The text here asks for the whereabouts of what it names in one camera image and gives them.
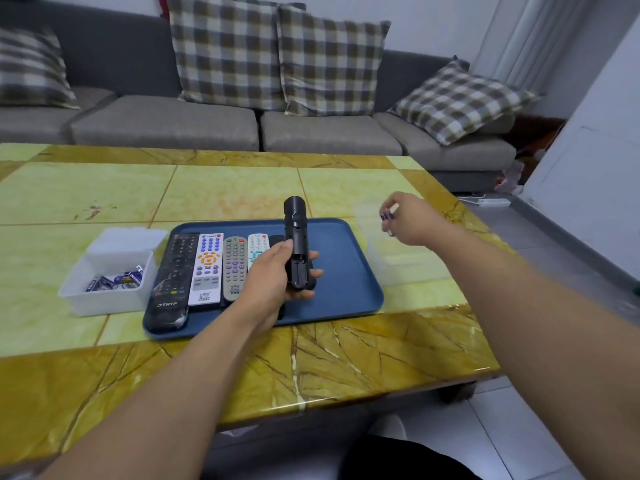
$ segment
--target person's left hand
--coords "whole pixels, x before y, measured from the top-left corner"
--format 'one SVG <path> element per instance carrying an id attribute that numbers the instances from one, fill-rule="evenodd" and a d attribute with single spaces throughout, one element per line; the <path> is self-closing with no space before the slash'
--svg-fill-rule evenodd
<path id="1" fill-rule="evenodd" d="M 236 303 L 244 308 L 243 313 L 252 320 L 256 332 L 270 329 L 278 318 L 278 311 L 291 299 L 310 299 L 315 293 L 309 290 L 294 290 L 287 286 L 285 264 L 291 258 L 293 241 L 279 242 L 261 254 L 252 264 L 240 297 Z M 316 259 L 317 251 L 309 251 L 309 259 Z M 322 269 L 312 269 L 310 275 L 320 278 Z"/>

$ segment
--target white remote control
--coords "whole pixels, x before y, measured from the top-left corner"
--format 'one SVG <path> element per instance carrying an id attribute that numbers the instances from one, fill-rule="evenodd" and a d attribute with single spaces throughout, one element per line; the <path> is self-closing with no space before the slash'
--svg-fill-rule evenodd
<path id="1" fill-rule="evenodd" d="M 189 291 L 189 306 L 220 303 L 224 238 L 222 233 L 200 234 Z"/>
<path id="2" fill-rule="evenodd" d="M 249 271 L 251 269 L 251 265 L 253 261 L 255 261 L 258 256 L 260 256 L 263 252 L 269 249 L 269 236 L 267 234 L 251 234 L 249 236 L 249 251 L 247 252 L 247 268 Z"/>
<path id="3" fill-rule="evenodd" d="M 246 279 L 246 239 L 244 237 L 228 237 L 224 247 L 225 281 L 222 294 L 227 301 L 235 301 L 244 288 Z"/>

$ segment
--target white shoe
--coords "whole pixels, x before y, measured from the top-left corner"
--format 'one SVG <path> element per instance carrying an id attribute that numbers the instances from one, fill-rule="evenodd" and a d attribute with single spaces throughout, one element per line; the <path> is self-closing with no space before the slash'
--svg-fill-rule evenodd
<path id="1" fill-rule="evenodd" d="M 378 418 L 369 428 L 368 434 L 406 441 L 404 424 L 397 414 L 388 414 Z"/>

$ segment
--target gray sofa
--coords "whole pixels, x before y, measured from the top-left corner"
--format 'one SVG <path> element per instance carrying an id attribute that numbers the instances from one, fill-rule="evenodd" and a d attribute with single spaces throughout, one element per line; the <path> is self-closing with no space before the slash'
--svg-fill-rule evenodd
<path id="1" fill-rule="evenodd" d="M 375 114 L 301 118 L 178 101 L 169 23 L 52 2 L 0 1 L 0 26 L 49 25 L 81 110 L 0 107 L 0 142 L 411 155 L 450 191 L 487 191 L 515 158 L 504 117 L 448 147 L 386 111 L 449 59 L 386 50 Z"/>

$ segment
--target person's left arm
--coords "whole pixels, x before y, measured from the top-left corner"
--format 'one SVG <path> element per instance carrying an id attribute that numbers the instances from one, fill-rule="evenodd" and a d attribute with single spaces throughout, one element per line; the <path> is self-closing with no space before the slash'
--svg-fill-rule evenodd
<path id="1" fill-rule="evenodd" d="M 41 480 L 199 478 L 252 338 L 274 325 L 285 298 L 313 296 L 286 291 L 284 265 L 291 251 L 287 241 L 256 259 L 238 300 L 57 459 Z M 322 271 L 312 275 L 318 278 Z"/>

